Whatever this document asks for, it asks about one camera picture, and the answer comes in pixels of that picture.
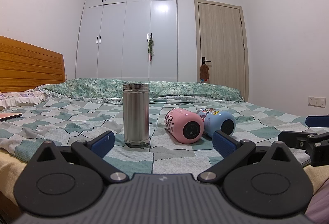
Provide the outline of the pink cup with black text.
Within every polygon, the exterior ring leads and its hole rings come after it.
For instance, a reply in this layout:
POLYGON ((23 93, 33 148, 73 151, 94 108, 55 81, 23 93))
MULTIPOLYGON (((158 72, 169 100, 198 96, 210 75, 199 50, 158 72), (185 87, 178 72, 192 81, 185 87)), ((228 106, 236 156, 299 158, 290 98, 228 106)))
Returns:
POLYGON ((204 132, 201 117, 182 108, 170 110, 165 116, 164 124, 169 133, 182 144, 197 142, 204 132))

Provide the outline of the blue cartoon cup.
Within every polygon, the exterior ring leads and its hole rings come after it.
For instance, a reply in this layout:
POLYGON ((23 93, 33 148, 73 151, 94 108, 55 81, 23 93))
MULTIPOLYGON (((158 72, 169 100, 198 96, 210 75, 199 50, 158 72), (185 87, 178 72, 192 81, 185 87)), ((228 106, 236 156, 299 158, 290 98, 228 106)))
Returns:
POLYGON ((232 135, 235 130, 235 118, 227 111, 203 108, 197 111, 197 115, 204 122, 204 135, 208 135, 211 138, 214 132, 218 130, 226 135, 232 135))

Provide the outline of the stainless steel tall cup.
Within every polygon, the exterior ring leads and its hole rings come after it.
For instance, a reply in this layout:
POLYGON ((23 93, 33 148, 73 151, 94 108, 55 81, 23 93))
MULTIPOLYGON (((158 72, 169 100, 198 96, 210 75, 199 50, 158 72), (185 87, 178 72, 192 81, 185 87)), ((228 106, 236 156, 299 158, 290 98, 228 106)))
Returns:
POLYGON ((149 84, 123 85, 124 142, 131 148, 149 144, 149 84))

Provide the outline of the checkered green grey blanket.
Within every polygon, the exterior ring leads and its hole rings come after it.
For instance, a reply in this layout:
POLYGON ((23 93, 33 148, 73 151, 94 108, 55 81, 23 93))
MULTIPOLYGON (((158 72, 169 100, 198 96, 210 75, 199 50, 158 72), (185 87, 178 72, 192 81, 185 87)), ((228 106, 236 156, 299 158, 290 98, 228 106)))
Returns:
POLYGON ((233 137, 258 145, 272 144, 281 131, 305 131, 303 117, 259 107, 248 102, 198 99, 160 100, 149 105, 150 144, 132 149, 124 142, 123 106, 120 102, 48 98, 34 106, 11 108, 18 118, 1 122, 1 148, 28 162, 46 140, 66 146, 79 139, 91 140, 105 131, 115 134, 115 145, 105 160, 127 175, 135 173, 198 175, 222 157, 204 136, 193 144, 179 143, 166 130, 165 116, 174 108, 191 112, 217 109, 236 120, 233 137))

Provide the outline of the pink notebook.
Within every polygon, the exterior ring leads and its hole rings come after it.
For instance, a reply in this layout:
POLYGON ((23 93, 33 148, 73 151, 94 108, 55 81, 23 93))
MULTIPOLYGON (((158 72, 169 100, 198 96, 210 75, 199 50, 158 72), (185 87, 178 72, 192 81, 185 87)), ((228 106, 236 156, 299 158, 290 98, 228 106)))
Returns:
POLYGON ((0 121, 21 117, 22 113, 0 113, 0 121))

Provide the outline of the purple floral pillow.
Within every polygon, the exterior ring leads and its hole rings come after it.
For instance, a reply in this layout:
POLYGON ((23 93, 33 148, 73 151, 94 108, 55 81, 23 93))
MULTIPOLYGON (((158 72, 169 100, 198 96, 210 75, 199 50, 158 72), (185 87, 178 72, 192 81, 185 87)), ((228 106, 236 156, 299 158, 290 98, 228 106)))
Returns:
POLYGON ((12 93, 0 93, 0 110, 21 107, 26 105, 36 105, 47 99, 47 95, 34 90, 12 93))

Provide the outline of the green floral quilt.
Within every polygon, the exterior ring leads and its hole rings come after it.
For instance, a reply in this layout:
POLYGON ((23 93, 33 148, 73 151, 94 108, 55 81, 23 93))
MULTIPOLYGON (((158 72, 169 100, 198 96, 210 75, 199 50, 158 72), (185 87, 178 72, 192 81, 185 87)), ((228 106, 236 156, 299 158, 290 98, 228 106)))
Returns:
POLYGON ((242 102, 238 89, 198 82, 144 81, 119 79, 73 79, 37 88, 51 97, 121 104, 124 94, 146 94, 150 102, 202 103, 206 101, 242 102))

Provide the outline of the wooden headboard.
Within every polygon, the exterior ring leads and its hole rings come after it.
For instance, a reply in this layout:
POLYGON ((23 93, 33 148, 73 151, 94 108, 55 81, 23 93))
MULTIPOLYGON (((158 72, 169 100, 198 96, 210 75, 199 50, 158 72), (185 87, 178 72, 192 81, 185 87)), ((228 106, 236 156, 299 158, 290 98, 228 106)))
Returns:
POLYGON ((65 81, 64 57, 60 53, 1 36, 0 57, 2 93, 65 81))

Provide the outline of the wooden door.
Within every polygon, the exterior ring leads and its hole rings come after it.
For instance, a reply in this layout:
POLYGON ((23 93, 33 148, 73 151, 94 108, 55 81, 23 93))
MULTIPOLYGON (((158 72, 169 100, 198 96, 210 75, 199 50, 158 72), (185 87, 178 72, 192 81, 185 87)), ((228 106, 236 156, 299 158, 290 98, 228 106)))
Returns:
POLYGON ((197 81, 202 57, 210 60, 205 83, 238 89, 249 100, 247 32, 243 8, 206 0, 194 0, 196 23, 197 81))

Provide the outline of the green hanging ornament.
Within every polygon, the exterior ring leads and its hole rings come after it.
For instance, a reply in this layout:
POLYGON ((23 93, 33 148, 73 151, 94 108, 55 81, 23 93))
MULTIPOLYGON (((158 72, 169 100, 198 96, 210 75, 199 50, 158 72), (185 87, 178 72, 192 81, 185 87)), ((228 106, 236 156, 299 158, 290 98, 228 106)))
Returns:
POLYGON ((150 38, 148 39, 148 60, 151 63, 152 59, 153 59, 153 47, 154 47, 154 41, 153 41, 153 37, 152 35, 150 36, 150 38))

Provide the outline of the white wardrobe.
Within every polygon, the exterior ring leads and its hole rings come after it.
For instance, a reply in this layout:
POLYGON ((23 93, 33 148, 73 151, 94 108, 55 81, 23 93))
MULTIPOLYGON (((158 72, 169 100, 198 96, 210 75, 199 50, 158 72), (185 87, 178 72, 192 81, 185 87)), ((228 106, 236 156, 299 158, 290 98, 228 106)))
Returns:
POLYGON ((75 76, 176 81, 177 0, 85 0, 75 76))

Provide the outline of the wall power socket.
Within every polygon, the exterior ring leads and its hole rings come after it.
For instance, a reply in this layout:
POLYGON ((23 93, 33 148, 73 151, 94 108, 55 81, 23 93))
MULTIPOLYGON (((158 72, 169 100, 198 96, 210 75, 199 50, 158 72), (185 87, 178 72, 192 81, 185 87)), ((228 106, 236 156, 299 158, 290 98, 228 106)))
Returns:
POLYGON ((308 105, 313 107, 326 107, 326 98, 325 97, 308 97, 308 105))

